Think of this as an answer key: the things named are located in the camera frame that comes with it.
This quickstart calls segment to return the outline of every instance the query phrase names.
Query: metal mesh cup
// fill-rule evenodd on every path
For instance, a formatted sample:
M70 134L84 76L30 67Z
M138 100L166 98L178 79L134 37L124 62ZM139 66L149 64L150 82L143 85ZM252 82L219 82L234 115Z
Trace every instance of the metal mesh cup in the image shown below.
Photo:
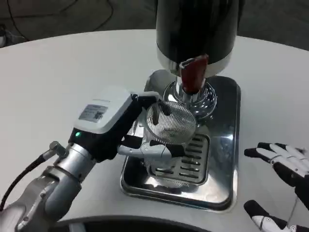
M186 144L197 128L194 115L182 104L159 101L146 114L147 139L164 144Z

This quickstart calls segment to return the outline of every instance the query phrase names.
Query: red handle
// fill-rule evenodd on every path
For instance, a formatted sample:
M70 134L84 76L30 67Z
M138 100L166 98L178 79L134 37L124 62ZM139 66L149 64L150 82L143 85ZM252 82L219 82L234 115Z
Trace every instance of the red handle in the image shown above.
M208 55L190 58L180 63L183 90L187 94L196 94L202 87L208 64Z

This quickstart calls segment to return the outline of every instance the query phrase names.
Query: black cylinder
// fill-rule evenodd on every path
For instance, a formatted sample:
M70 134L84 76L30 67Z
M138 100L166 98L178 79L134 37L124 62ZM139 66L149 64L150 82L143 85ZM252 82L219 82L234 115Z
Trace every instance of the black cylinder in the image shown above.
M212 64L231 52L239 0L158 0L156 12L157 45L171 61L207 54Z

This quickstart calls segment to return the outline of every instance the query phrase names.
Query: round table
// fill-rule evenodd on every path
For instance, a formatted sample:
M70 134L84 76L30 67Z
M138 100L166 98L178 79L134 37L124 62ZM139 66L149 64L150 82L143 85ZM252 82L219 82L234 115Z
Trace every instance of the round table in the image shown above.
M149 75L162 69L154 30L100 31L54 37L0 49L0 193L57 140L67 145L73 123L104 86L141 91ZM236 206L218 214L126 196L120 189L124 157L97 164L63 219L100 215L142 215L171 219L212 232L258 231L243 210L257 200L270 214L287 220L295 194L269 165L243 156L258 142L309 147L309 52L276 43L237 37L232 59L220 73L241 88L239 192ZM26 185L53 160L28 174ZM298 203L293 222L309 226Z

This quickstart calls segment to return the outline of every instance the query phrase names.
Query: coffee machine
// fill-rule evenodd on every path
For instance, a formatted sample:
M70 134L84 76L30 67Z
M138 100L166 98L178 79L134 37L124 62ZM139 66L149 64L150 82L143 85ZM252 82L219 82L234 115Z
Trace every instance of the coffee machine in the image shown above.
M170 167L127 157L121 175L126 194L217 212L236 202L240 88L216 74L229 63L243 4L156 1L157 56L164 69L148 78L145 91L185 105L198 127L186 155ZM143 137L142 118L131 134Z

